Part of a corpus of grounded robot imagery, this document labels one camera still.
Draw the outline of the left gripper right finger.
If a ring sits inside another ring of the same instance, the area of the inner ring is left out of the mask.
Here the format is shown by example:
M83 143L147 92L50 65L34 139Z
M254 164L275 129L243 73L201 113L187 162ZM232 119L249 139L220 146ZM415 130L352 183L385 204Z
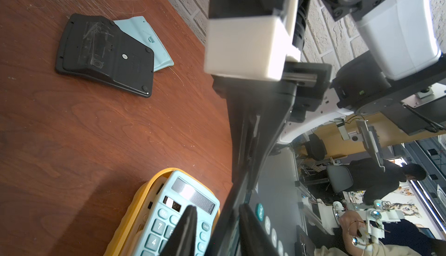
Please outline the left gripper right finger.
M239 206L239 233L242 256L278 256L248 204Z

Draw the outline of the light blue calculator back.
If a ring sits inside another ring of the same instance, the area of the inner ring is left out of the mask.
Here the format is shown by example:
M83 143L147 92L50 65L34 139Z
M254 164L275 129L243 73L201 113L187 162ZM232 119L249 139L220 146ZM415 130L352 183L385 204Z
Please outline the light blue calculator back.
M154 29L144 16L135 16L125 20L115 20L114 23L124 33L153 50L154 72L174 66L174 62L167 49L164 47Z

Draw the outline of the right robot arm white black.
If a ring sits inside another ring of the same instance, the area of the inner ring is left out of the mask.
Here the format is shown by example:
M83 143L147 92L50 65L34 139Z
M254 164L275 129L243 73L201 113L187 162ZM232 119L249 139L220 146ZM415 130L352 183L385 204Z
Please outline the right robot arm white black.
M279 144L337 118L380 112L446 76L430 0L322 1L334 20L352 17L368 49L338 71L317 108L285 125Z

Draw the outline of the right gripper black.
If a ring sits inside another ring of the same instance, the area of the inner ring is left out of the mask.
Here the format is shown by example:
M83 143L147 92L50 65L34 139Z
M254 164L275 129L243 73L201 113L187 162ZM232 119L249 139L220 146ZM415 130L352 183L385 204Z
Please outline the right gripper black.
M308 112L315 112L322 104L331 84L332 65L325 63L286 62L282 79L297 84L295 103L290 121L302 123Z

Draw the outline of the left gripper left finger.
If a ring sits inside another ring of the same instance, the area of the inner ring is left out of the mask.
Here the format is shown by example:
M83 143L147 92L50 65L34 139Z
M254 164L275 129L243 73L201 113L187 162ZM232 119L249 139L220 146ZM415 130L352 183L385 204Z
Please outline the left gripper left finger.
M196 247L197 209L188 206L178 221L160 256L194 256Z

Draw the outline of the light blue calculator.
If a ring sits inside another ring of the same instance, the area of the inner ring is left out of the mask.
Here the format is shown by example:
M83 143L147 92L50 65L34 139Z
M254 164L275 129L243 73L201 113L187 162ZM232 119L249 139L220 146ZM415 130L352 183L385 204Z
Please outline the light blue calculator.
M167 49L164 47L154 29L144 16L135 16L125 20L115 20L114 23L124 33L153 50L154 72L174 66L174 62Z
M175 170L154 184L135 222L135 239L129 256L158 256L188 206L197 209L195 256L203 256L209 244L220 201L195 178Z

